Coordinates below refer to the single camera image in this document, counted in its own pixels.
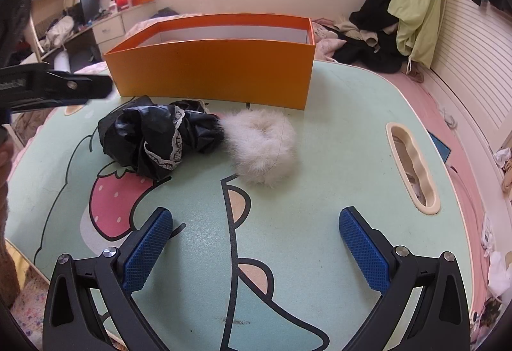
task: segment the white fluffy scrunchie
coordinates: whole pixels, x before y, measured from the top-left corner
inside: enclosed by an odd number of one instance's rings
[[[280,111],[244,110],[220,119],[237,174],[274,186],[294,164],[295,130]]]

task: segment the open cardboard box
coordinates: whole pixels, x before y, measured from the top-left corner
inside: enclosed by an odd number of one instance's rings
[[[160,21],[104,55],[121,96],[216,99],[303,110],[311,21],[213,14]]]

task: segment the person's arm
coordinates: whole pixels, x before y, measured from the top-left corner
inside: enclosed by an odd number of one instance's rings
[[[7,306],[11,306],[20,293],[16,267],[7,252],[5,244],[5,224],[7,221],[7,177],[12,167],[12,140],[0,145],[0,298]]]

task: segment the beige plastic handle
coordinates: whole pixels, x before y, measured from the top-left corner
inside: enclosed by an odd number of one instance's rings
[[[439,193],[437,193],[436,186],[434,184],[434,180],[432,179],[432,175],[428,170],[427,163],[425,162],[425,159],[421,154],[421,151],[419,150],[419,147],[414,140],[410,130],[403,124],[388,123],[386,125],[386,132],[388,134],[388,141],[391,147],[391,153],[395,159],[396,167],[400,172],[400,176],[404,181],[407,192],[409,192],[409,196],[411,197],[414,205],[420,210],[420,212],[424,214],[434,215],[438,213],[441,209]],[[407,174],[405,173],[404,166],[402,165],[398,155],[398,151],[396,150],[393,136],[398,137],[404,143],[407,154],[412,161],[414,172],[418,177],[419,185],[427,205],[423,205],[419,201],[418,196],[416,196],[414,189],[409,182]]]

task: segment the blue textured pad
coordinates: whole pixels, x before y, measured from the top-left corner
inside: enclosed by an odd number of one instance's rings
[[[340,213],[340,234],[370,288],[386,293],[390,285],[388,262],[347,209]]]
[[[163,211],[124,264],[123,289],[131,294],[144,287],[172,233],[172,215]]]

